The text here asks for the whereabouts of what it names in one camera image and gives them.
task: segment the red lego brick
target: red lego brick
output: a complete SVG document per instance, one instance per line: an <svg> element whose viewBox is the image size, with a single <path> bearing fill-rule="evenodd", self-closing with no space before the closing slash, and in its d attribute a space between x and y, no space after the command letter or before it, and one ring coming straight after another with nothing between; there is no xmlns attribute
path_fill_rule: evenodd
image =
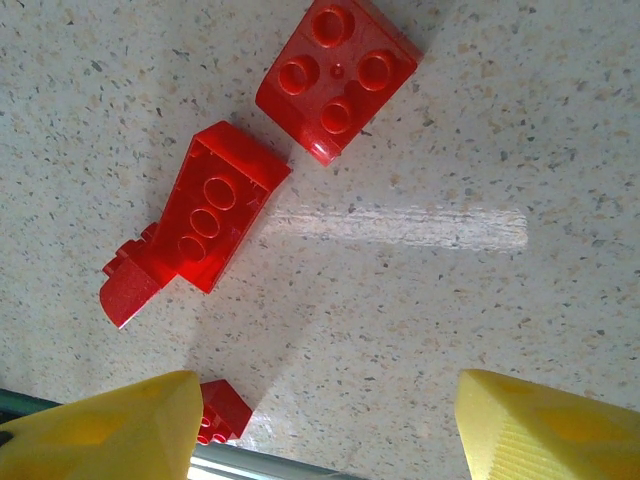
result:
<svg viewBox="0 0 640 480"><path fill-rule="evenodd" d="M157 224L142 232L141 240L129 240L102 271L109 279L100 289L100 303L109 319L122 328L176 276L149 249Z"/></svg>
<svg viewBox="0 0 640 480"><path fill-rule="evenodd" d="M198 432L198 443L226 443L240 438L249 423L253 411L226 380L203 383L202 426Z"/></svg>
<svg viewBox="0 0 640 480"><path fill-rule="evenodd" d="M315 0L260 85L256 103L326 166L422 57L369 0Z"/></svg>
<svg viewBox="0 0 640 480"><path fill-rule="evenodd" d="M275 154L227 122L193 137L157 233L154 254L211 292L265 202L289 175Z"/></svg>

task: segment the terrazzo surface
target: terrazzo surface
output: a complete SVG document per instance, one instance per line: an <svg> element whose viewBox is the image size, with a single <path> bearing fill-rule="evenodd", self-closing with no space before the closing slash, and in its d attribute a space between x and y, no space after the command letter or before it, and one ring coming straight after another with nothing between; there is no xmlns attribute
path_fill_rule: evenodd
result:
<svg viewBox="0 0 640 480"><path fill-rule="evenodd" d="M0 387L191 368L241 446L371 479L469 478L463 368L640 408L640 3L375 3L427 54L323 168L253 102L308 2L0 2ZM211 295L118 331L100 269L223 119L294 172Z"/></svg>

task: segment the speckled countertop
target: speckled countertop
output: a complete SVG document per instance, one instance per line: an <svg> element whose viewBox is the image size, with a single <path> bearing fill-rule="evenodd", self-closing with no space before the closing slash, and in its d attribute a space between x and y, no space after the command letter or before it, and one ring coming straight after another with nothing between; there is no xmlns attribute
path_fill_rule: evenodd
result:
<svg viewBox="0 0 640 480"><path fill-rule="evenodd" d="M640 3L376 4L428 53L322 168L253 103L307 5L0 2L0 386L73 401L183 367L255 407L241 445L468 478L480 367L640 407ZM291 178L209 296L123 331L100 272L228 119Z"/></svg>

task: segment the red plastic piece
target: red plastic piece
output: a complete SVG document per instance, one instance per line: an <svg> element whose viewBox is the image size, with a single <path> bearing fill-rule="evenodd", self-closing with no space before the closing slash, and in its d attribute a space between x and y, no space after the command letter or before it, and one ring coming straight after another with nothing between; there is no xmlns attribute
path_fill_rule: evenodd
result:
<svg viewBox="0 0 640 480"><path fill-rule="evenodd" d="M275 154L227 122L198 133L151 242L154 254L194 286L211 292L289 173Z"/></svg>
<svg viewBox="0 0 640 480"><path fill-rule="evenodd" d="M159 224L103 269L100 303L122 328L177 274L211 292L273 191L289 175L275 154L227 122L193 137Z"/></svg>
<svg viewBox="0 0 640 480"><path fill-rule="evenodd" d="M260 85L256 103L326 166L422 57L369 0L315 0Z"/></svg>
<svg viewBox="0 0 640 480"><path fill-rule="evenodd" d="M240 438L249 423L253 411L226 380L203 383L202 426L198 432L198 443L226 443Z"/></svg>

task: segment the textured yellow surface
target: textured yellow surface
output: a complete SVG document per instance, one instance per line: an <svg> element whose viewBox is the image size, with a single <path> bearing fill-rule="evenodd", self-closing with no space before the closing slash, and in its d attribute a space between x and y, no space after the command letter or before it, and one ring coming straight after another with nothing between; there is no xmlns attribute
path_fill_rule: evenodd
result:
<svg viewBox="0 0 640 480"><path fill-rule="evenodd" d="M197 375L169 373L2 425L0 479L184 480L201 420Z"/></svg>
<svg viewBox="0 0 640 480"><path fill-rule="evenodd" d="M473 480L638 480L640 413L483 370L460 376Z"/></svg>

